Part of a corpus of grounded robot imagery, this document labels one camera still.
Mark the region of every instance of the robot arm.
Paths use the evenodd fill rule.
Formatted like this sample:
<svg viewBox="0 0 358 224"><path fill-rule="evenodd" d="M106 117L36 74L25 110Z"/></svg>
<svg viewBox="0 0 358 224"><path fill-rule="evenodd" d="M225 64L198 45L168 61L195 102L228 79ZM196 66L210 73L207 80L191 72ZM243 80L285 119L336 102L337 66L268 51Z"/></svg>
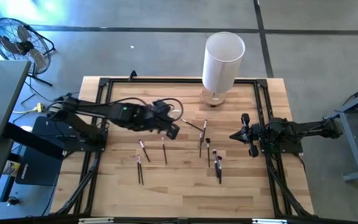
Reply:
<svg viewBox="0 0 358 224"><path fill-rule="evenodd" d="M338 123L333 119L310 123L296 123L283 118L272 118L268 124L261 127L260 124L249 126L249 115L241 116L243 127L240 131L230 136L244 144L249 144L249 155L258 156L258 149L253 144L254 140L263 141L264 153L301 153L300 141L307 136L322 136L324 138L339 138L342 131Z"/></svg>
<svg viewBox="0 0 358 224"><path fill-rule="evenodd" d="M81 133L81 137L87 141L98 141L103 137L101 131L95 125L85 123L77 114L94 116L97 118L108 119L112 123L127 128L132 131L166 131L167 137L175 139L179 126L173 122L177 119L169 117L170 105L165 100L176 100L173 98L157 100L152 105L135 103L121 103L126 98L119 101L96 104L71 97L71 94L58 98L48 108L48 117L55 121L63 121Z"/></svg>

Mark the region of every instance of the wooden table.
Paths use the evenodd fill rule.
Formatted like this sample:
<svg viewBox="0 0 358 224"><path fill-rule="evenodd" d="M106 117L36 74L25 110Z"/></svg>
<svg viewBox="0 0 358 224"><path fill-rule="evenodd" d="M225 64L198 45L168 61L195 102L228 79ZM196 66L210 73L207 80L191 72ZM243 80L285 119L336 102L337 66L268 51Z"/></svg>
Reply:
<svg viewBox="0 0 358 224"><path fill-rule="evenodd" d="M81 100L95 101L99 78L84 77ZM218 108L200 102L202 87L202 83L115 83L112 100L136 96L151 103L169 96L183 103L183 119L201 128L204 119L208 119L206 138L211 138L211 150L217 149L223 156L222 184L218 184L213 166L208 168L205 142L202 158L198 157L197 129L176 122L180 132L176 140L165 141L168 159L165 165L161 143L165 134L137 133L111 125L99 167L93 217L273 217L264 156L251 158L247 145L229 139L230 134L240 130L242 113L249 113L250 124L258 123L252 85L235 84ZM291 120L283 79L268 79L268 89L274 116ZM139 139L144 142L150 163ZM138 184L136 154L142 159L144 186ZM77 187L83 156L76 152L63 161L51 212L62 207ZM304 208L313 213L301 162L294 155L283 154L283 163L288 187Z"/></svg>

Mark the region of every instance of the white cylinder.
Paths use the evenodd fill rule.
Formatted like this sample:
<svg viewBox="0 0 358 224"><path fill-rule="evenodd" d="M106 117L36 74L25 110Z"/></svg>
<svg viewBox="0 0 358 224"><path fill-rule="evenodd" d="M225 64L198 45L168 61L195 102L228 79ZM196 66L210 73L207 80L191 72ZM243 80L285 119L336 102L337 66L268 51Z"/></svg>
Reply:
<svg viewBox="0 0 358 224"><path fill-rule="evenodd" d="M203 84L213 93L224 93L233 87L246 45L230 32L218 32L205 45Z"/></svg>

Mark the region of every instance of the gray floor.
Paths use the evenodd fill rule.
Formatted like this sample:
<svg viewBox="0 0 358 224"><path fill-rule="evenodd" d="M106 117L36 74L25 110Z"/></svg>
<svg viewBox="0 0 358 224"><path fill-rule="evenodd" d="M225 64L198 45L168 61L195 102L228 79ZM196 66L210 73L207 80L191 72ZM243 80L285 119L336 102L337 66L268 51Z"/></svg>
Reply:
<svg viewBox="0 0 358 224"><path fill-rule="evenodd" d="M186 27L256 29L251 0L0 0L0 17L29 24L83 27ZM260 0L266 29L358 30L358 0ZM85 75L200 76L208 33L42 32L57 51L40 77L53 88L34 87L52 99L80 89ZM239 34L247 52L242 77L266 77L259 34ZM358 90L358 35L268 35L275 77L285 79L293 119L315 121L340 107ZM24 87L19 101L31 92ZM17 110L31 109L36 97ZM18 121L31 126L36 114ZM306 174L317 215L358 220L358 181L344 183L355 172L347 141L318 137L303 140ZM15 185L22 204L0 203L0 218L40 215L50 187Z"/></svg>

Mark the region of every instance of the black metal frame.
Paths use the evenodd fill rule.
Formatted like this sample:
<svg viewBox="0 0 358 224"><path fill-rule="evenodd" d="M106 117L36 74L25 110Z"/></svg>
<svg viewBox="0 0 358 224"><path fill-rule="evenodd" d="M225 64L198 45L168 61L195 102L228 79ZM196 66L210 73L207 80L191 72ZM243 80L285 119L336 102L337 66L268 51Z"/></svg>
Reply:
<svg viewBox="0 0 358 224"><path fill-rule="evenodd" d="M104 88L106 88L106 87L108 88L107 95L106 95L106 101L105 101L105 103L107 103L110 101L112 87L113 87L114 83L128 83L128 82L133 82L133 83L201 83L202 81L200 78L133 78L133 79L128 79L126 77L101 78L99 81L98 93L96 95L96 102L97 103L101 102L102 92L103 92ZM270 102L269 90L268 90L266 79L237 79L237 80L235 80L234 83L252 84L254 86L255 99L257 102L257 111L259 114L259 123L263 126L263 125L265 125L265 121L264 121L261 97L260 97L260 93L259 93L259 89L260 89L260 87L262 87L262 89L264 91L264 97L265 97L267 111L268 111L268 118L269 119L273 118L273 110L272 110L272 105ZM96 118L92 119L92 123L96 124ZM281 154L277 153L275 156L277 158L278 174L279 174L282 182L286 185ZM270 154L265 154L265 159L266 159L267 164L270 164L272 162L272 158L270 157ZM80 182L85 178L85 176L87 174L89 162L90 162L90 152L86 152L84 161L83 161L83 167L81 170ZM86 208L84 210L84 213L87 213L89 216L90 216L92 204L93 204L93 195L94 195L94 189L95 189L95 185L96 185L96 178L97 178L97 174L98 174L97 173L98 166L99 166L99 164L97 164L96 173L94 174L94 176L92 177L92 180L91 180L91 185L90 185L89 194L88 194L88 200L86 203ZM277 190L275 187L275 179L270 174L270 172L268 172L268 179L269 179L269 184L270 184L270 191L272 194L272 203L273 203L274 214L275 214L275 216L281 215L283 213L281 212L279 204L278 204ZM80 213L81 202L82 202L82 195L80 195L78 197L78 200L75 203L74 213ZM292 214L291 206L290 206L290 203L285 195L284 195L284 204L285 204L285 214L291 215Z"/></svg>
<svg viewBox="0 0 358 224"><path fill-rule="evenodd" d="M105 102L108 103L111 100L111 93L114 83L201 83L200 78L131 78L128 79L126 77L123 78L100 78L99 80L99 88L96 95L96 103L100 103L102 99L103 90L107 88L107 95ZM270 102L269 89L267 85L266 79L237 79L234 83L238 84L252 84L255 91L255 100L257 103L257 111L259 116L260 125L265 125L264 121L264 112L262 108L260 90L263 90L264 98L267 107L268 118L273 118L273 110ZM96 124L96 118L92 119L92 124ZM265 147L263 146L263 141L260 141L261 151L264 152ZM270 192L272 194L272 204L273 211L275 215L275 219L287 220L288 223L299 223L299 224L317 224L317 223L330 223L330 224L350 224L350 223L358 223L358 222L350 222L345 220L332 220L319 218L317 216L310 215L307 213L301 205L296 201L292 193L287 187L285 181L284 168L282 163L282 158L280 153L275 153L277 159L277 170L273 166L272 155L269 153L265 153L265 160L267 166L267 173L270 185ZM19 218L12 220L1 220L1 223L50 223L52 220L57 222L64 220L65 223L78 223L79 218L91 218L91 211L93 205L93 197L94 191L96 187L96 179L98 176L98 168L99 162L101 158L101 152L96 152L94 155L94 164L96 164L93 170L88 170L89 162L91 158L90 152L85 152L85 157L83 161L83 167L81 170L80 183L83 184L83 180L90 179L90 187L88 193L88 199L86 202L86 207L84 211L81 213L81 203L82 203L82 190L76 190L76 194L80 194L76 201L70 202L71 205L74 204L73 214L58 213L51 214L47 217L27 217L27 218ZM283 199L285 205L285 213L283 213L280 209L277 197L277 189L275 183L278 183L283 192ZM296 209L295 211L299 214L299 216L292 215L291 211L292 205L299 205L301 209ZM255 220L252 218L137 218L137 217L114 217L112 218L115 223L158 223L158 222L167 222L167 220L173 220L173 223L177 224L190 224L190 223L255 223Z"/></svg>

